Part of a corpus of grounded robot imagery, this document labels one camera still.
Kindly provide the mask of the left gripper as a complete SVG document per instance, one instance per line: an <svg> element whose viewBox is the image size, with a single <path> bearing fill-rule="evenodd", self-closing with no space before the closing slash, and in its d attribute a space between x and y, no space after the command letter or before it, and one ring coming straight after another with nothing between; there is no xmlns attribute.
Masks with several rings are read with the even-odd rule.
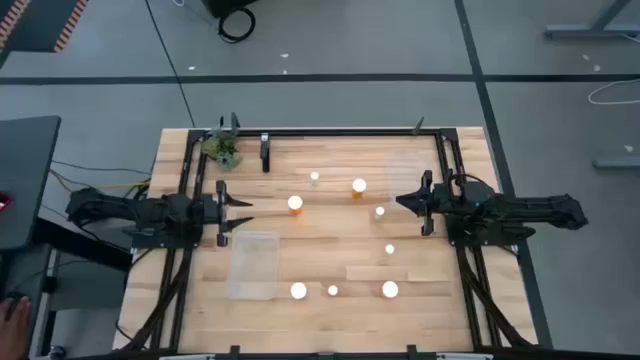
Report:
<svg viewBox="0 0 640 360"><path fill-rule="evenodd" d="M195 183L192 203L193 231L198 236L196 243L200 242L205 225L217 225L216 245L218 247L227 247L229 239L226 233L232 232L236 227L253 220L253 217L227 219L226 205L250 207L251 203L237 200L227 195L227 186L222 180L216 181L214 194L205 194L203 187L203 180L198 179Z"/></svg>

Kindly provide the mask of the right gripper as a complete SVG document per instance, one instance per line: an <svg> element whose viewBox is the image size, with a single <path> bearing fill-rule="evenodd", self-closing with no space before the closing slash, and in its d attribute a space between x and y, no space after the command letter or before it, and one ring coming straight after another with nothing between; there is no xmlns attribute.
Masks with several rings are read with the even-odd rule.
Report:
<svg viewBox="0 0 640 360"><path fill-rule="evenodd" d="M446 215L452 212L452 191L448 182L435 183L431 170L425 170L422 176L422 190L395 197L397 203L417 217L423 217L421 234L429 236L434 231L432 214Z"/></svg>

